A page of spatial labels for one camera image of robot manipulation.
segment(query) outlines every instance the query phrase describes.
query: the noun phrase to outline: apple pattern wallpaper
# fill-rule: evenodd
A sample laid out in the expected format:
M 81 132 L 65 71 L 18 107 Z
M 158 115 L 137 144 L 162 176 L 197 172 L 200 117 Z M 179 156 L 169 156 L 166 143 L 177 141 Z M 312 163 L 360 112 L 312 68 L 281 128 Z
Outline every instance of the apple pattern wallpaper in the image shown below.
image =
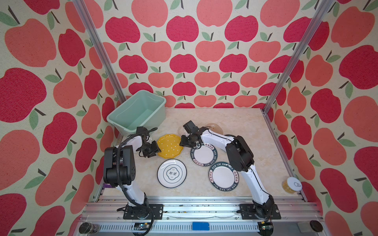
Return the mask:
M 262 108 L 318 5 L 307 7 L 308 0 L 95 1 L 104 15 L 98 35 L 124 94 L 145 89 L 164 96 L 172 108 Z M 312 50 L 324 44 L 323 33 L 311 42 Z M 97 55 L 91 61 L 102 68 Z M 300 62 L 293 79 L 303 72 Z
M 271 112 L 289 163 L 333 236 L 378 235 L 377 7 L 335 1 L 321 37 L 300 57 L 301 76 L 290 76 Z M 314 39 L 323 43 L 311 45 Z
M 102 179 L 117 99 L 77 25 L 71 1 L 0 2 L 0 236 L 71 236 Z

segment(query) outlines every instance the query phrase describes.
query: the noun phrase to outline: plate with black rim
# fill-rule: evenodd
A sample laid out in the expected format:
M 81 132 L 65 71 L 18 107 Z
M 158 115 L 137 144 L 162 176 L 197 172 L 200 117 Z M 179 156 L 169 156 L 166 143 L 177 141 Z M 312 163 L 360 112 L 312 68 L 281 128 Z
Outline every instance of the plate with black rim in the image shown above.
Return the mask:
M 209 179 L 218 190 L 228 192 L 239 184 L 239 173 L 227 162 L 216 162 L 210 167 Z
M 217 161 L 218 152 L 213 145 L 202 143 L 201 147 L 200 144 L 197 144 L 197 146 L 191 149 L 190 157 L 197 165 L 207 167 Z
M 184 163 L 176 159 L 163 162 L 158 169 L 158 180 L 166 188 L 176 188 L 186 179 Z

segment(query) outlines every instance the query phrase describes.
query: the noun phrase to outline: mint green plastic basin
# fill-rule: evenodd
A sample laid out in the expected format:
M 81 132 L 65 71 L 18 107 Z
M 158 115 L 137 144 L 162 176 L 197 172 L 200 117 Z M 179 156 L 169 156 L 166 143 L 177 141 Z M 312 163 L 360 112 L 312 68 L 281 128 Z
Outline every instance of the mint green plastic basin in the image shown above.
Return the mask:
M 166 101 L 165 97 L 140 90 L 110 113 L 107 120 L 124 136 L 135 134 L 138 126 L 150 130 L 165 120 Z

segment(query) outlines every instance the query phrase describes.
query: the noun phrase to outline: marble table surface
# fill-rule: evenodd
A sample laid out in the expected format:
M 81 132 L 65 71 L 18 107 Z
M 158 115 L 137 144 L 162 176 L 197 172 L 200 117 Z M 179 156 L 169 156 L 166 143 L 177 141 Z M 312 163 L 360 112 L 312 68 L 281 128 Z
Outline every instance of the marble table surface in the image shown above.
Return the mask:
M 257 173 L 272 196 L 297 196 L 282 189 L 282 182 L 289 177 L 282 158 L 277 150 L 273 138 L 260 109 L 251 108 L 196 108 L 177 109 L 166 108 L 166 119 L 151 133 L 152 140 L 158 140 L 165 134 L 177 134 L 178 129 L 189 120 L 198 127 L 208 123 L 216 123 L 224 134 L 242 136 L 254 154 Z M 217 148 L 219 161 L 228 162 L 227 154 Z M 157 179 L 157 171 L 166 159 L 155 156 L 151 158 L 139 157 L 134 154 L 136 165 L 135 181 L 148 196 L 251 196 L 251 192 L 241 175 L 238 186 L 229 192 L 216 189 L 209 180 L 210 167 L 201 167 L 190 158 L 190 148 L 184 147 L 176 159 L 182 161 L 187 169 L 185 181 L 176 188 L 166 188 Z M 104 196 L 122 196 L 122 192 L 105 188 Z

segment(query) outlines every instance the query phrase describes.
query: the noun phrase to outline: yellow polka dot plate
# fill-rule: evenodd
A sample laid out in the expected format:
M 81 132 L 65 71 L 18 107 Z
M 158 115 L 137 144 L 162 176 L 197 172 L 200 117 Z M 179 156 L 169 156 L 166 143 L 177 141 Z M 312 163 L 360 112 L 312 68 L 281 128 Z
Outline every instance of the yellow polka dot plate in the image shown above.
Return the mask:
M 180 146 L 181 137 L 175 134 L 166 134 L 159 138 L 158 146 L 161 153 L 159 156 L 165 159 L 175 158 L 180 155 L 183 147 Z

